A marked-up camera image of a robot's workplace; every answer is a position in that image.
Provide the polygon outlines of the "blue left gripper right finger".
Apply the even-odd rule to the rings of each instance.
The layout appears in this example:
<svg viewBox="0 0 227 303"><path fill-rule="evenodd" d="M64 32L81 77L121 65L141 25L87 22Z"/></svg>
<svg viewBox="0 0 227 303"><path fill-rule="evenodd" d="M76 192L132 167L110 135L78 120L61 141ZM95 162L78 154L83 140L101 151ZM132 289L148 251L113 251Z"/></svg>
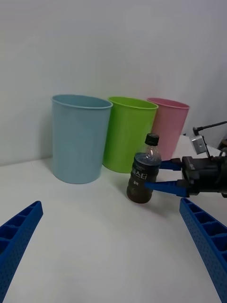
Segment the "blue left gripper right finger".
<svg viewBox="0 0 227 303"><path fill-rule="evenodd" d="M227 227L187 198L179 211L221 302L227 302Z"/></svg>

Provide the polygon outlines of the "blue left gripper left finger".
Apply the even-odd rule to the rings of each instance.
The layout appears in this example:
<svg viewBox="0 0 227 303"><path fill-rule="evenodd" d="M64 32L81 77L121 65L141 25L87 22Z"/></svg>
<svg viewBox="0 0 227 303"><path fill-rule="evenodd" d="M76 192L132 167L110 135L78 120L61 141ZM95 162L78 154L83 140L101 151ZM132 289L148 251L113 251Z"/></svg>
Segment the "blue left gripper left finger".
<svg viewBox="0 0 227 303"><path fill-rule="evenodd" d="M3 302L29 241L43 216L36 201L0 227L0 302Z"/></svg>

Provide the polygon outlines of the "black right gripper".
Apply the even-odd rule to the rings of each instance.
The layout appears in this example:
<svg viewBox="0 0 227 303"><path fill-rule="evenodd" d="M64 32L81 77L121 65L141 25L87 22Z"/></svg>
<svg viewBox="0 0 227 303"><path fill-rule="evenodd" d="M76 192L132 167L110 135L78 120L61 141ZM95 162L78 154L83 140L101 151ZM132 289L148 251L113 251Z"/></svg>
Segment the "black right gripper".
<svg viewBox="0 0 227 303"><path fill-rule="evenodd" d="M160 169L181 171L183 180L146 182L145 188L179 197L196 196L201 192L223 193L223 157L182 157L162 161Z"/></svg>

